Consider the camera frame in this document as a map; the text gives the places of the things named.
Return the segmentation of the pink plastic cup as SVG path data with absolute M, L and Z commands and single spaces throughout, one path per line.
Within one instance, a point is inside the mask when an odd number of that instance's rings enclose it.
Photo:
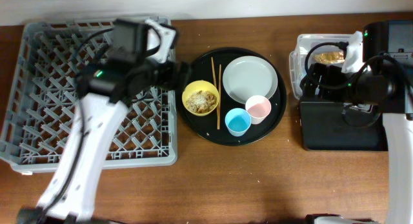
M 255 95 L 248 98 L 245 110 L 251 117 L 252 124 L 260 124 L 271 112 L 272 105 L 265 96 Z

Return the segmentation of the blue plastic cup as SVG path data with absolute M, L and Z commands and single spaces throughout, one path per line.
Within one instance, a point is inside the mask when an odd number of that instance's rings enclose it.
M 225 116 L 225 125 L 231 135 L 240 137 L 250 128 L 250 114 L 243 108 L 233 108 Z

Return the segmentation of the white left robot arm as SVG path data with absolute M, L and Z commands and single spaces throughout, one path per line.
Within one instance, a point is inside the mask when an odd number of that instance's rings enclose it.
M 152 19 L 117 19 L 112 42 L 75 76 L 77 102 L 63 154 L 37 205 L 18 223 L 91 223 L 97 185 L 112 140 L 136 96 L 150 88 L 176 90 L 188 80 L 186 63 L 169 59 L 178 31 Z

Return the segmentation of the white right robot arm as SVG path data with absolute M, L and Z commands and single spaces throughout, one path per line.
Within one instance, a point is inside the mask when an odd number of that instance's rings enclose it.
M 387 223 L 412 222 L 412 21 L 301 35 L 290 55 L 308 150 L 386 150 Z

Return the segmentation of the yellow plastic bowl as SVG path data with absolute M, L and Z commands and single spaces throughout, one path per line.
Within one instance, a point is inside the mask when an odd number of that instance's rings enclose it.
M 182 103 L 183 103 L 185 109 L 186 109 L 187 111 L 189 111 L 188 108 L 187 108 L 187 105 L 186 105 L 187 99 L 188 99 L 194 92 L 197 92 L 197 91 L 200 91 L 200 90 L 202 90 L 202 91 L 209 91 L 209 92 L 213 93 L 213 95 L 215 95 L 215 96 L 217 97 L 217 103 L 216 103 L 216 105 L 215 105 L 215 107 L 214 107 L 214 109 L 216 109 L 216 108 L 217 108 L 217 105 L 218 105 L 218 103 L 219 103 L 219 92 L 218 92 L 217 88 L 216 88 L 212 83 L 209 83 L 208 81 L 203 81 L 203 80 L 191 82 L 191 83 L 188 84 L 188 85 L 186 86 L 186 88 L 184 89 L 181 98 L 182 98 Z M 212 111 L 207 112 L 207 113 L 205 113 L 205 114 L 196 114 L 196 113 L 193 113 L 193 112 L 191 112 L 191 111 L 189 111 L 189 112 L 190 112 L 191 114 L 195 115 L 195 116 L 206 116 L 206 115 L 208 115 L 209 113 L 211 113 Z

